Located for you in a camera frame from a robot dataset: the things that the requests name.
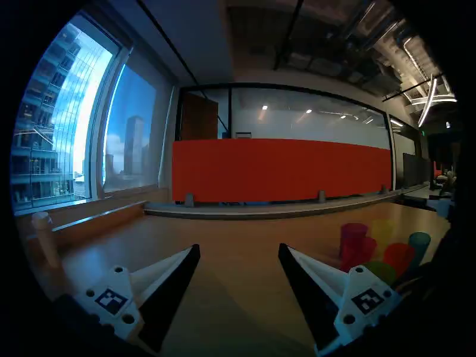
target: window sill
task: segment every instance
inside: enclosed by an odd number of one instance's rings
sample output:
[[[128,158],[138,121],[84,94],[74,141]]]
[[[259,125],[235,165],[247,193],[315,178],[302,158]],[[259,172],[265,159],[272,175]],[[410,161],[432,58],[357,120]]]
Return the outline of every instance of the window sill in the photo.
[[[88,199],[80,199],[77,201],[71,201],[71,202],[63,202],[63,203],[55,203],[54,205],[48,205],[48,206],[41,206],[41,207],[32,207],[32,208],[27,208],[27,209],[21,209],[19,211],[16,211],[14,213],[15,217],[21,217],[27,214],[32,214],[35,212],[41,212],[41,211],[49,211],[51,209],[57,209],[57,208],[64,208],[64,207],[69,207],[69,206],[76,206],[80,205],[82,203],[86,202],[92,202],[92,201],[97,201],[92,198]]]
[[[150,186],[143,186],[143,187],[137,187],[134,189],[127,189],[127,190],[121,190],[121,191],[116,191],[116,192],[109,192],[106,193],[106,197],[103,199],[81,199],[77,201],[71,201],[71,202],[64,202],[64,203],[56,203],[54,205],[48,205],[48,206],[41,206],[41,207],[32,207],[32,208],[27,208],[27,209],[22,209],[19,211],[16,211],[14,213],[15,217],[22,217],[25,215],[29,215],[35,212],[40,212],[40,211],[51,211],[51,210],[61,210],[64,208],[71,208],[72,206],[77,206],[81,205],[83,203],[89,203],[89,202],[103,202],[108,199],[122,199],[122,198],[127,198],[133,195],[137,195],[140,193],[147,193],[147,192],[152,192],[154,190],[163,190],[159,189],[156,184],[150,185]]]

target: teal cup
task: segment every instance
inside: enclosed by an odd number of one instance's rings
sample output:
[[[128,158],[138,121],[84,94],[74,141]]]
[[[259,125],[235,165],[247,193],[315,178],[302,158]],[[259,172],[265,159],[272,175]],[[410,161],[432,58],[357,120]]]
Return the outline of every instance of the teal cup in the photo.
[[[412,271],[419,267],[425,253],[430,245],[431,237],[428,233],[415,232],[410,235],[408,245],[415,249],[415,256],[408,267],[408,271]]]

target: skyscraper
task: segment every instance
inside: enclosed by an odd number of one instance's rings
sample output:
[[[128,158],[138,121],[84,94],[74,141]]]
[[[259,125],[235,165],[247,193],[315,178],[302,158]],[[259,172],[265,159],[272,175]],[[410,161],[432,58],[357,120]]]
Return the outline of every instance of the skyscraper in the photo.
[[[124,174],[142,174],[142,131],[144,119],[134,115],[127,119],[124,143]]]
[[[15,121],[10,175],[15,210],[84,198],[73,192],[75,133],[105,52],[68,23],[38,63]]]

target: ceiling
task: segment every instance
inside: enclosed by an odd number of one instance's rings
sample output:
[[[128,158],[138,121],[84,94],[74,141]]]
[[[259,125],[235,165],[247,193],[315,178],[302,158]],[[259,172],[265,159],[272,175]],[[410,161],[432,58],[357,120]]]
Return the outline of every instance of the ceiling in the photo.
[[[423,40],[389,1],[304,0],[287,37],[297,3],[227,0],[235,51],[273,64],[281,55],[278,70],[333,77],[382,99],[440,74]],[[411,100],[427,97],[429,87],[430,82],[405,93],[407,112],[416,120],[424,105]],[[435,94],[452,95],[443,77]]]
[[[289,37],[298,0],[143,1],[200,84],[232,82],[239,53],[269,69],[278,62],[277,70],[327,76],[381,99],[440,74],[425,43],[387,0],[304,0]],[[109,3],[181,85],[195,84],[135,0]],[[429,83],[404,94],[415,121],[424,105],[412,101],[425,100]],[[452,96],[443,76],[435,94]]]
[[[229,82],[233,66],[226,9],[218,0],[143,0],[200,84]],[[135,0],[109,0],[112,7],[160,56],[182,85],[194,81]]]

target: red cup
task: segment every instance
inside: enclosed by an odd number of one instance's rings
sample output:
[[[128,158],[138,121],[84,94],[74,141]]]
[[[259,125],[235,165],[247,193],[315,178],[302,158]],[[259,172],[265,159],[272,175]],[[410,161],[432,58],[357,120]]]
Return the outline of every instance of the red cup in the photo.
[[[383,253],[383,262],[395,269],[395,277],[398,278],[410,266],[415,256],[415,248],[405,243],[390,244]]]
[[[347,239],[363,239],[367,235],[368,227],[362,223],[347,223],[340,227],[339,258],[342,257],[342,246]]]
[[[351,268],[370,261],[377,247],[377,242],[370,237],[354,236],[345,239],[341,247],[340,269],[348,273]]]

